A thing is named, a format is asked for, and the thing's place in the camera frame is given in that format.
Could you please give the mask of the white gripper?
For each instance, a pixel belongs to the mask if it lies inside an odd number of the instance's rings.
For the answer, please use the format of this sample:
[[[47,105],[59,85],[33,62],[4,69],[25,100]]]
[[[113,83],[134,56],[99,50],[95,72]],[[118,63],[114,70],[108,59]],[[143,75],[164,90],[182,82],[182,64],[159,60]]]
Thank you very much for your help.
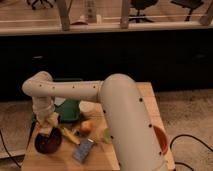
[[[59,114],[57,112],[53,112],[48,116],[38,115],[36,117],[39,123],[39,133],[42,135],[49,135],[54,128],[58,127]]]

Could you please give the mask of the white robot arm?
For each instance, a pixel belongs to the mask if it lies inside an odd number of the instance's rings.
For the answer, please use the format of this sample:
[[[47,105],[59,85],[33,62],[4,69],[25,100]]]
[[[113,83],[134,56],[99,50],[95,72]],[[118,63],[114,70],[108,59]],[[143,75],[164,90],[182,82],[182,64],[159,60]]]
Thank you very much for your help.
[[[103,81],[55,82],[46,71],[27,79],[22,91],[33,101],[33,112],[48,116],[54,97],[99,103],[108,124],[121,171],[169,171],[142,94],[125,74]]]

